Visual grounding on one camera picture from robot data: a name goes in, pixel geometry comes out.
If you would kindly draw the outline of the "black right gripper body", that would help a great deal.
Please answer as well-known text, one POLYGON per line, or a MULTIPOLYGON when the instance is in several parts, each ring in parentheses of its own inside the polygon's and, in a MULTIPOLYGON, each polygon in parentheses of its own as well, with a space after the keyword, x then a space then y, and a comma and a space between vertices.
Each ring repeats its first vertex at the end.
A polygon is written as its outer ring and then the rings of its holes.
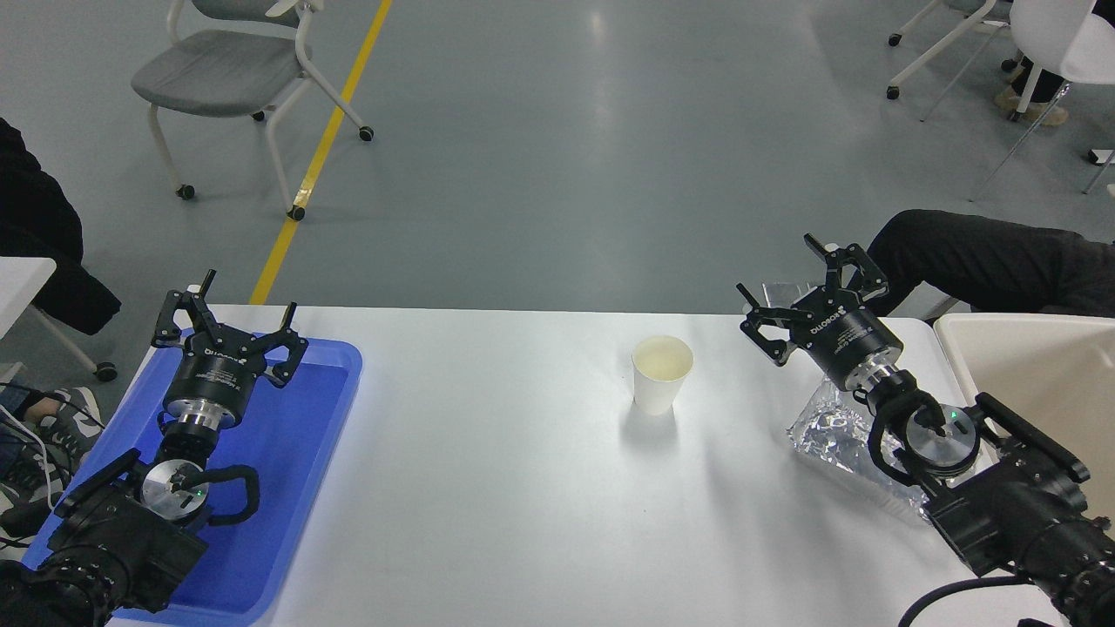
POLYGON ((856 291, 808 291, 792 305, 806 320, 788 325, 791 341, 820 365, 840 390, 857 389, 869 361, 892 367, 902 354, 896 334, 871 314, 856 291))

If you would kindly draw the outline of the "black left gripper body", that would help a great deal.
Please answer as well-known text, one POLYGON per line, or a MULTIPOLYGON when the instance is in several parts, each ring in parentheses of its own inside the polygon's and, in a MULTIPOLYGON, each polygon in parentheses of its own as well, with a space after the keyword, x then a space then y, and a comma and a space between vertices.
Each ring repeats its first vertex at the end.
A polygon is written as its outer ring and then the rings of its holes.
POLYGON ((263 370, 261 354, 239 354, 236 348, 226 354, 207 339, 191 338, 165 394, 165 409, 178 414, 185 401, 207 401, 229 414, 243 414, 263 370))

